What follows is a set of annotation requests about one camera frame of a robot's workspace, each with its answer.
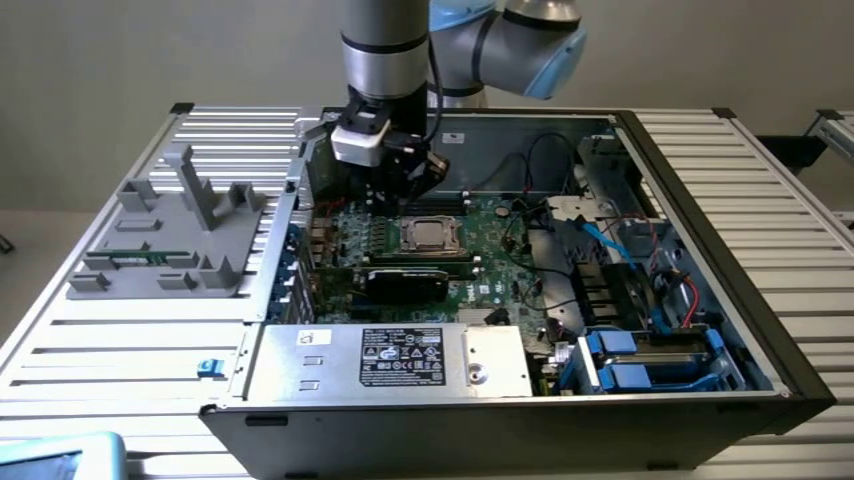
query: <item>black cable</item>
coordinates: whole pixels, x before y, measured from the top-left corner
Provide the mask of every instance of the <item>black cable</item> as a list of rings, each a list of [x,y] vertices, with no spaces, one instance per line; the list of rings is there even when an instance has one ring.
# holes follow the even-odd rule
[[[531,145],[528,146],[528,166],[531,164],[531,162],[533,161],[533,148],[536,147],[536,144],[540,142],[540,140],[543,138],[556,138],[563,142],[563,145],[565,146],[565,150],[567,150],[567,158],[569,160],[569,191],[572,190],[572,185],[575,184],[575,149],[572,148],[572,144],[569,143],[569,140],[560,135],[556,132],[545,132],[543,134],[540,134],[533,141],[531,142]],[[533,186],[533,178],[531,177],[531,187]]]
[[[535,307],[533,305],[531,305],[528,303],[528,299],[527,299],[529,290],[531,290],[531,287],[528,287],[525,292],[520,295],[521,305],[524,305],[525,307],[528,307],[531,310],[533,310],[536,312],[547,312],[548,310],[553,310],[555,308],[560,308],[560,307],[568,305],[569,303],[576,303],[577,302],[577,299],[572,298],[571,300],[567,300],[565,302],[560,302],[556,305],[552,305],[551,307]]]
[[[439,133],[439,125],[441,123],[441,111],[444,110],[444,89],[441,88],[441,75],[439,74],[439,62],[436,61],[436,52],[432,48],[432,40],[428,40],[427,55],[429,57],[429,69],[432,70],[432,83],[436,88],[436,119],[432,123],[432,129],[424,137],[423,143],[432,142]]]
[[[509,236],[509,229],[512,228],[513,223],[516,222],[516,220],[523,216],[529,214],[531,212],[536,211],[540,208],[545,208],[545,205],[537,205],[532,208],[529,208],[528,210],[525,210],[524,212],[519,212],[512,219],[509,220],[509,224],[507,225],[507,229],[504,230],[504,235],[501,238],[507,238]],[[555,273],[557,275],[561,275],[563,277],[565,277],[569,281],[572,281],[572,276],[565,273],[561,270],[555,270],[553,268],[541,268],[541,267],[536,267],[533,265],[525,265],[524,263],[521,263],[519,260],[516,260],[515,258],[512,258],[512,255],[509,254],[509,252],[507,253],[507,258],[509,259],[509,261],[520,268],[525,269],[529,272],[533,273]],[[548,310],[553,310],[555,308],[559,308],[564,305],[568,305],[569,303],[575,303],[577,302],[576,298],[572,298],[571,300],[567,300],[564,302],[557,303],[556,305],[552,305],[549,307],[535,307],[533,305],[531,305],[527,302],[527,293],[531,290],[532,286],[528,287],[528,289],[524,291],[524,293],[521,294],[521,304],[528,307],[531,310],[535,310],[537,312],[547,312]]]
[[[500,163],[497,164],[497,167],[495,167],[495,170],[492,170],[492,173],[489,173],[489,175],[483,179],[483,181],[480,183],[477,183],[473,187],[471,187],[468,190],[472,192],[476,192],[480,188],[483,188],[483,186],[489,183],[489,180],[492,180],[492,178],[495,177],[495,175],[497,175],[497,172],[500,172],[504,167],[507,166],[507,162],[509,161],[509,159],[512,159],[513,157],[517,157],[521,159],[521,162],[524,163],[524,165],[527,166],[527,159],[524,158],[524,155],[521,155],[519,152],[511,152],[508,153],[504,158],[501,159]]]

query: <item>blue plastic clip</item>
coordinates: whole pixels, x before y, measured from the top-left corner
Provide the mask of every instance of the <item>blue plastic clip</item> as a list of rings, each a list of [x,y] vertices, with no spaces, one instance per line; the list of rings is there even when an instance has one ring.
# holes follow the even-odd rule
[[[605,367],[599,370],[596,374],[599,375],[599,384],[601,385],[601,389],[605,392],[613,390],[613,387],[616,387],[616,381],[613,380],[611,369]]]
[[[224,377],[222,368],[225,366],[224,360],[216,358],[208,358],[198,362],[198,368],[196,369],[196,375],[198,378],[220,378]]]
[[[672,329],[669,328],[669,325],[667,325],[667,322],[664,322],[664,313],[661,312],[661,309],[657,307],[653,308],[649,315],[652,317],[652,326],[657,333],[661,335],[669,335],[672,333]]]
[[[713,392],[720,384],[720,377],[715,373],[707,374],[693,383],[681,385],[660,385],[655,387],[657,392]]]
[[[723,338],[720,338],[720,333],[713,328],[705,330],[705,339],[708,340],[708,345],[715,353],[720,353],[723,351]]]
[[[596,354],[601,353],[601,340],[599,340],[599,335],[587,335],[584,337],[587,339],[587,346],[589,347],[589,353]]]
[[[553,394],[560,395],[560,390],[568,390],[572,387],[572,374],[575,373],[575,363],[572,362],[572,355],[565,361],[563,366],[563,372],[560,373],[560,379],[555,383]]]

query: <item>warning label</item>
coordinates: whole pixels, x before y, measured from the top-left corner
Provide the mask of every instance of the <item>warning label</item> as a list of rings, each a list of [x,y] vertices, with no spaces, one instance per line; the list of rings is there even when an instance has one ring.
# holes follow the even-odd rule
[[[365,387],[444,385],[440,328],[365,328],[359,381]]]

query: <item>blue cable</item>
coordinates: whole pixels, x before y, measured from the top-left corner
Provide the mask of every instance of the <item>blue cable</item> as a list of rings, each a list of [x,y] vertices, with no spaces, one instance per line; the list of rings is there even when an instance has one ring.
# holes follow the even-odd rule
[[[604,245],[605,247],[612,248],[613,250],[616,250],[616,253],[620,254],[620,256],[625,259],[625,261],[628,262],[628,267],[632,270],[637,269],[637,265],[635,264],[633,260],[631,259],[631,254],[628,253],[628,250],[625,250],[625,247],[623,247],[620,244],[613,243],[605,236],[604,234],[596,230],[596,227],[593,227],[589,223],[584,223],[584,231],[596,239],[599,240],[599,243],[601,243],[601,245]]]

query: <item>blue object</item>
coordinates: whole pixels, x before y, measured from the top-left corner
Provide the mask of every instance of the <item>blue object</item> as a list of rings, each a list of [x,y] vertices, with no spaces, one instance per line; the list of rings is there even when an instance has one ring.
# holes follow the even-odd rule
[[[568,390],[572,382],[572,373],[575,372],[575,364],[572,362],[572,355],[569,355],[569,359],[565,361],[565,365],[563,367],[563,372],[560,372],[560,378],[557,379],[557,383],[555,384],[555,395],[560,395],[560,390]]]
[[[637,352],[637,345],[631,332],[608,331],[596,332],[595,335],[601,339],[601,348],[605,353],[632,354]]]
[[[652,317],[652,327],[655,327],[655,331],[661,335],[669,335],[672,333],[672,329],[664,321],[664,312],[661,309],[655,307],[649,312],[649,316]]]
[[[609,370],[613,386],[619,390],[648,390],[652,388],[649,375],[643,365],[608,365],[604,369]]]
[[[708,340],[708,345],[715,353],[723,352],[723,338],[720,338],[720,333],[713,328],[705,330],[705,339]]]
[[[201,360],[198,362],[198,368],[196,370],[196,374],[198,378],[218,378],[224,377],[222,368],[225,366],[224,360],[217,360],[214,358],[208,358],[206,360]]]
[[[525,97],[539,98],[540,100],[551,98],[575,71],[577,61],[584,51],[585,41],[587,30],[584,30],[584,27],[579,27],[575,33],[567,37],[560,47],[555,49],[553,55],[545,61],[541,70],[533,77],[524,91]]]
[[[709,373],[693,383],[684,385],[656,385],[656,392],[675,393],[675,392],[712,392],[717,390],[720,384],[720,377],[716,373]]]
[[[588,335],[584,337],[587,339],[587,346],[589,347],[589,353],[596,354],[601,353],[601,340],[599,340],[597,335]]]
[[[124,460],[124,442],[112,432],[33,440],[0,448],[0,478],[126,480]]]
[[[620,256],[628,262],[628,267],[632,270],[636,270],[637,265],[635,265],[635,262],[631,260],[631,254],[628,253],[628,250],[625,250],[625,247],[623,247],[617,243],[613,243],[608,239],[608,237],[605,237],[604,234],[599,230],[596,230],[596,227],[593,227],[589,223],[584,223],[583,229],[596,240],[599,240],[599,243],[601,243],[601,245],[604,245],[605,247],[611,247],[613,250],[616,250],[616,253],[619,253]]]
[[[437,32],[473,22],[495,9],[495,0],[432,0],[429,31]]]
[[[596,375],[599,376],[599,384],[601,384],[601,389],[605,392],[613,390],[616,382],[613,381],[613,374],[611,373],[611,369],[607,367],[603,368],[596,372]]]

